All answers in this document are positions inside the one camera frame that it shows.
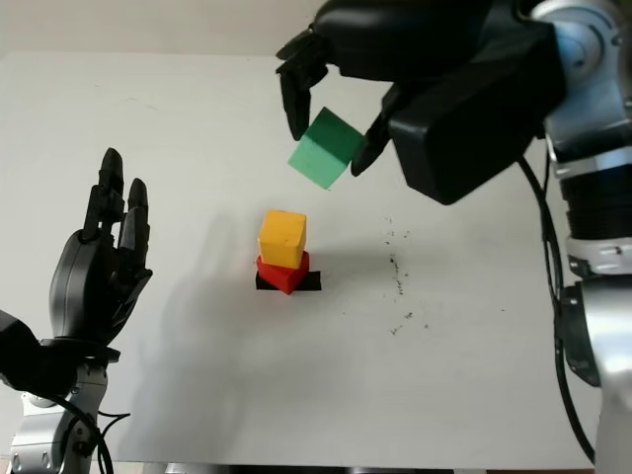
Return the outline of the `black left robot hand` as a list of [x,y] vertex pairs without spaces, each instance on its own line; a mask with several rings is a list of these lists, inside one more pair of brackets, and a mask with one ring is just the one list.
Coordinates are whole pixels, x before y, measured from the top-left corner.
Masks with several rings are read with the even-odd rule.
[[147,187],[134,179],[123,197],[123,164],[106,151],[90,192],[83,227],[67,240],[50,291],[52,346],[116,361],[110,343],[120,333],[152,277]]

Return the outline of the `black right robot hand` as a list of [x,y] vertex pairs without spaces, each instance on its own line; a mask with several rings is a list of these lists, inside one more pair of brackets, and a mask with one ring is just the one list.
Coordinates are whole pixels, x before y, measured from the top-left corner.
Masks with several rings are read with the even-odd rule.
[[[326,2],[276,54],[283,108],[299,143],[289,165],[323,189],[356,153],[353,172],[363,172],[389,142],[388,117],[399,100],[469,63],[516,24],[513,4],[504,1]],[[328,110],[310,117],[311,89],[330,65],[346,77],[393,83],[367,135]]]

